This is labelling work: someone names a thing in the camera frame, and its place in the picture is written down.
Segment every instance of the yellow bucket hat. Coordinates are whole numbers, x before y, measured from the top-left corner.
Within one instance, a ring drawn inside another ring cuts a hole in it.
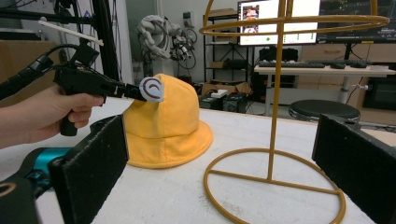
[[[194,88],[175,77],[155,77],[163,83],[163,101],[134,101],[123,112],[132,166],[177,166],[202,155],[213,140],[209,126],[199,120]]]

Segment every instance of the hand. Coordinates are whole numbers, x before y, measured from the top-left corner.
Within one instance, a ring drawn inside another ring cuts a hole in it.
[[[62,88],[53,86],[16,105],[0,108],[0,148],[50,138],[60,131],[61,120],[67,115],[76,128],[82,128],[89,122],[92,107],[103,103],[101,96],[65,95]]]

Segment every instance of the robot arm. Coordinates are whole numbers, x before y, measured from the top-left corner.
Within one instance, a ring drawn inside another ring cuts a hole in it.
[[[140,42],[150,52],[152,59],[171,57],[169,53],[169,40],[164,20],[159,16],[150,15],[137,25],[141,34]]]
[[[140,43],[149,51],[151,59],[184,61],[186,57],[190,57],[184,47],[187,39],[182,36],[182,29],[178,24],[171,23],[166,18],[150,15],[137,25],[137,30],[141,34]],[[172,37],[172,48],[169,47],[169,36]]]

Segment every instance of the black round stool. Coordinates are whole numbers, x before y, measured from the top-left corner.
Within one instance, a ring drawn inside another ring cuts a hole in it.
[[[353,106],[335,101],[302,100],[290,105],[289,114],[307,121],[318,121],[320,114],[338,116],[352,122],[359,122],[361,112]]]

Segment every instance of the keyboard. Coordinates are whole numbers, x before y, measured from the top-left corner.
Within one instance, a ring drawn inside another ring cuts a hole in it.
[[[344,63],[346,65],[352,65],[354,63],[365,63],[371,64],[370,60],[361,60],[361,59],[313,59],[313,60],[306,60],[305,63],[323,63],[325,65],[330,65],[332,63]]]
[[[276,67],[276,63],[259,61],[259,67]],[[293,67],[293,68],[324,68],[326,65],[323,63],[281,63],[282,67]]]

